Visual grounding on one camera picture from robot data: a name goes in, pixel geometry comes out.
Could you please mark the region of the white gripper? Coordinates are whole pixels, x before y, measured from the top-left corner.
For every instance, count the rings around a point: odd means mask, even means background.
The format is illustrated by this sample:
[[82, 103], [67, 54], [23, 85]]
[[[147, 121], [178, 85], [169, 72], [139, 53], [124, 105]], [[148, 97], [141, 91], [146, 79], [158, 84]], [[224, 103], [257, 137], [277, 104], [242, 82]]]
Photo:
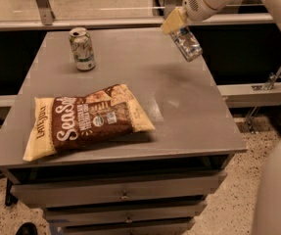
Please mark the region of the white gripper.
[[161, 29], [164, 34], [171, 34], [186, 24], [187, 17], [192, 22], [204, 21], [233, 1], [235, 0], [183, 0], [183, 7], [172, 10]]

